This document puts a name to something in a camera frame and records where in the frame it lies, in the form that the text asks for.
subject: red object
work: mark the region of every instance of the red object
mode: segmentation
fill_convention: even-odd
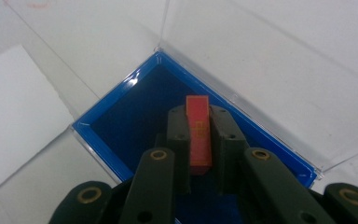
[[[208,96],[188,95],[186,115],[191,139],[190,173],[204,175],[212,167]]]

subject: red rectangular block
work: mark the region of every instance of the red rectangular block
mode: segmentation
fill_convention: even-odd
[[[191,136],[190,173],[204,175],[212,166],[208,96],[188,95],[186,115]]]

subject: blue tray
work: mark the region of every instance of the blue tray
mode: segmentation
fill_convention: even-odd
[[[251,147],[273,151],[309,187],[314,168],[259,127],[222,96],[187,72],[164,52],[156,52],[115,86],[74,124],[74,129],[121,180],[133,176],[157,133],[166,133],[168,111],[189,94],[209,95],[211,105],[229,111]],[[217,196],[211,175],[192,177],[192,194],[176,198],[182,223],[241,223],[233,195]]]

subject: sheet of paper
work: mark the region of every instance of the sheet of paper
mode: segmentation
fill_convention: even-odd
[[[0,184],[72,121],[22,46],[0,55]]]

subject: red block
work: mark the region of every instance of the red block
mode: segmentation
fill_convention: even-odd
[[[208,96],[188,95],[186,115],[191,136],[190,173],[204,175],[212,167]]]

